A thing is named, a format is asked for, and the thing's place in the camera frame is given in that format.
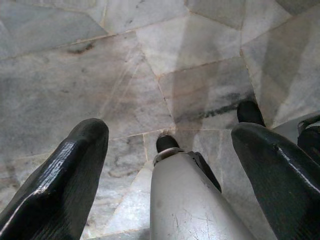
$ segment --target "marble floor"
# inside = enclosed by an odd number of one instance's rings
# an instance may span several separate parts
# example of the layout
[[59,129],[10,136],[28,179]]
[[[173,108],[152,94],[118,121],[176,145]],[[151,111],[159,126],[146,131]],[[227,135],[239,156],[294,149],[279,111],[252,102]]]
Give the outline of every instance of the marble floor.
[[320,0],[0,0],[0,210],[80,121],[110,141],[82,240],[149,239],[155,142],[203,154],[257,240],[275,240],[232,146],[320,109]]

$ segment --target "black rubber tip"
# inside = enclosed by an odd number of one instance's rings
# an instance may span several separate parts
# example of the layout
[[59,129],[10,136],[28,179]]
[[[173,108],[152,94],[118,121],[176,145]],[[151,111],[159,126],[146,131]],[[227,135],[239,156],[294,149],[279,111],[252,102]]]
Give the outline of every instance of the black rubber tip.
[[237,108],[239,123],[254,123],[266,126],[258,105],[254,101],[243,101]]
[[177,141],[170,135],[160,135],[156,141],[156,150],[158,153],[170,148],[179,148]]

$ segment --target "gray marble tile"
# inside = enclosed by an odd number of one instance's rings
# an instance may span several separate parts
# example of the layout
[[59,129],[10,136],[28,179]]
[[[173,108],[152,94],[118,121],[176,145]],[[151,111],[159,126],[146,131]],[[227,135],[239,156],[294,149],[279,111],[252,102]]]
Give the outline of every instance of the gray marble tile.
[[129,192],[115,210],[104,234],[149,228],[152,170],[146,162],[132,182]]
[[0,177],[0,213],[6,208],[19,187],[19,183],[16,179]]
[[129,192],[116,209],[105,235],[145,229],[150,226],[150,193]]
[[17,3],[41,7],[55,7],[89,14],[98,24],[102,23],[106,0],[16,0]]
[[245,8],[241,32],[242,44],[281,25],[291,17],[275,0],[247,0]]
[[241,57],[169,73],[159,85],[179,129],[230,129],[238,104],[254,99]]
[[320,4],[320,0],[276,0],[285,10],[292,15],[303,13],[304,11]]
[[109,236],[98,237],[91,240],[149,240],[149,229],[141,229],[137,231],[128,231]]
[[235,29],[240,29],[245,14],[245,0],[186,0],[191,12],[201,14]]
[[173,126],[154,78],[134,32],[0,61],[0,159],[50,152],[91,117],[110,138]]
[[242,48],[268,126],[320,108],[320,5]]
[[133,180],[145,162],[142,135],[109,142],[99,187],[82,233],[82,239],[105,235],[116,208],[130,190]]
[[130,190],[134,192],[150,193],[151,191],[151,178],[152,170],[147,167],[143,167],[132,182]]
[[240,32],[196,14],[137,30],[156,75],[239,56]]
[[19,52],[19,46],[15,43],[9,30],[0,20],[0,59],[15,56]]
[[16,0],[17,3],[50,6],[63,9],[88,10],[97,4],[97,0]]
[[107,0],[104,26],[107,31],[123,33],[187,12],[183,0]]
[[107,34],[84,13],[19,4],[13,1],[1,3],[0,19],[3,23],[1,28],[5,27],[9,33],[0,37],[0,49],[6,46],[9,49],[6,54],[0,55],[0,59]]

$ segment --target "floor tile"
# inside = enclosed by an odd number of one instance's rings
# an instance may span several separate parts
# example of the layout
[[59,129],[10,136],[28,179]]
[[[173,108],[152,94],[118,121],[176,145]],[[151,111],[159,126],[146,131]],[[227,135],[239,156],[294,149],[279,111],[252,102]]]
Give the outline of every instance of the floor tile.
[[3,45],[8,45],[9,49],[15,50],[1,55],[0,59],[52,49],[107,34],[84,13],[19,4],[13,1],[1,4],[0,20],[9,33],[9,36],[4,38],[1,35],[0,49]]
[[320,108],[320,5],[242,48],[268,126]]
[[201,14],[235,29],[240,29],[245,14],[245,0],[186,0],[191,12]]
[[2,212],[19,189],[16,179],[0,178],[0,212]]
[[91,240],[149,240],[149,229],[141,229],[137,231],[128,231],[109,236],[98,237]]
[[292,15],[303,13],[304,11],[320,4],[320,0],[276,0],[287,12]]
[[173,126],[154,78],[134,32],[0,61],[0,159],[50,152],[91,117],[110,138]]
[[50,6],[63,9],[75,9],[75,10],[88,10],[94,7],[97,3],[97,0],[16,0],[18,3],[22,4],[34,4],[41,6]]
[[240,32],[191,14],[137,30],[156,75],[239,56]]
[[89,14],[93,20],[100,24],[103,20],[106,0],[16,0],[17,3],[36,5],[41,7],[56,7]]
[[183,0],[107,0],[104,26],[123,33],[188,12]]
[[242,44],[279,26],[291,17],[275,0],[247,0],[245,7]]
[[146,165],[132,182],[128,194],[104,229],[104,234],[149,228],[152,171]]
[[150,193],[151,190],[152,170],[144,167],[136,176],[130,190],[134,192]]
[[255,98],[241,57],[169,73],[159,85],[180,129],[230,129],[238,104]]
[[141,191],[129,192],[116,209],[108,227],[106,235],[145,229],[150,226],[150,193]]
[[18,54],[18,52],[18,45],[14,43],[9,30],[0,20],[0,59],[15,56],[16,54]]
[[82,239],[101,237],[146,162],[142,135],[111,140]]

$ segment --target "black plastic part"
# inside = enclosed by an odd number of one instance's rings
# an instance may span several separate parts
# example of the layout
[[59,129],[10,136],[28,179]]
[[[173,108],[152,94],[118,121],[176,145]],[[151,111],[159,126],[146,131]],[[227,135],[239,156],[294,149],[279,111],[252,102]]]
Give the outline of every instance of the black plastic part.
[[170,148],[179,148],[179,144],[173,136],[164,134],[160,135],[156,141],[156,150],[158,153]]
[[0,240],[79,240],[108,148],[99,119],[78,124],[0,214]]
[[279,240],[320,239],[320,166],[285,137],[240,123],[232,142]]
[[191,152],[188,152],[188,154],[193,158],[195,163],[202,170],[202,172],[207,176],[207,178],[213,183],[216,189],[218,189],[218,191],[222,193],[221,186],[216,176],[212,172],[210,166],[208,165],[204,157],[201,155],[201,153],[191,151]]
[[254,123],[266,126],[258,105],[254,101],[243,101],[237,108],[239,123]]
[[320,126],[312,126],[302,131],[298,146],[320,165]]

